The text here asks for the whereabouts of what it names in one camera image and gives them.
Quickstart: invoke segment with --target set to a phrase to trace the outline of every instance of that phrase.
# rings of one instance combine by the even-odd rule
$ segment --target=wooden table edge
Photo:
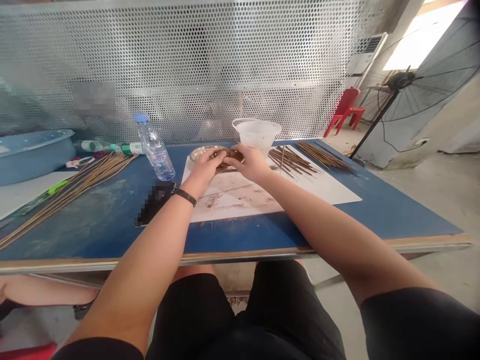
[[[461,250],[472,245],[466,233],[406,237],[385,240],[400,254],[438,253]],[[199,252],[184,254],[181,265],[253,262],[262,259],[295,259],[315,256],[309,247],[287,247],[279,249]],[[61,258],[42,260],[0,261],[0,275],[7,274],[54,274],[112,270],[120,258]]]

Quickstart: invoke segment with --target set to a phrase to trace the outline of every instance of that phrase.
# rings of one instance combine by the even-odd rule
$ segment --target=white cutting board
[[[311,163],[295,148],[286,147]],[[270,158],[267,159],[267,162],[269,165],[275,165]],[[182,183],[190,175],[193,166],[194,163],[187,157]],[[315,173],[316,178],[298,175],[299,178],[292,179],[284,170],[282,170],[281,176],[332,205],[362,201],[360,197],[326,171]],[[247,180],[239,172],[227,172],[220,173],[213,178],[206,192],[198,199],[193,209],[191,222],[198,223],[282,211],[284,210],[279,203],[260,186]]]
[[[31,180],[0,186],[0,220],[76,173],[78,171],[54,171]]]

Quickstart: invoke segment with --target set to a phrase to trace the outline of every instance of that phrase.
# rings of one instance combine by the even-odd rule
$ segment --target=bottle label
[[[90,147],[90,144],[93,143],[93,140],[84,140],[80,143],[81,149],[86,152],[92,152],[93,149]]]
[[[133,155],[144,155],[144,151],[142,149],[142,144],[140,142],[132,142],[132,143],[123,143],[121,144],[121,152],[127,156]]]
[[[163,165],[164,160],[167,158],[167,155],[160,155],[160,156],[152,156],[151,162],[155,165]]]

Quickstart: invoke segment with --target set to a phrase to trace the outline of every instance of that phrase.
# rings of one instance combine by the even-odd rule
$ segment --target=white plastic cup
[[[240,117],[231,122],[240,135],[240,142],[248,147],[257,148],[266,158],[274,143],[275,136],[282,131],[282,126],[272,121],[262,121],[253,117]]]

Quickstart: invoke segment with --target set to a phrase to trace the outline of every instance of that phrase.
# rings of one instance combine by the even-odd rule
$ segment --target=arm
[[[180,186],[195,199],[207,189],[226,153],[202,155]],[[130,246],[111,272],[91,309],[67,340],[120,339],[147,351],[155,311],[179,267],[192,216],[192,204],[172,196]]]
[[[310,246],[345,279],[357,304],[392,290],[435,285],[358,221],[274,173],[257,149],[233,147],[245,157],[225,162],[264,188],[281,205]]]

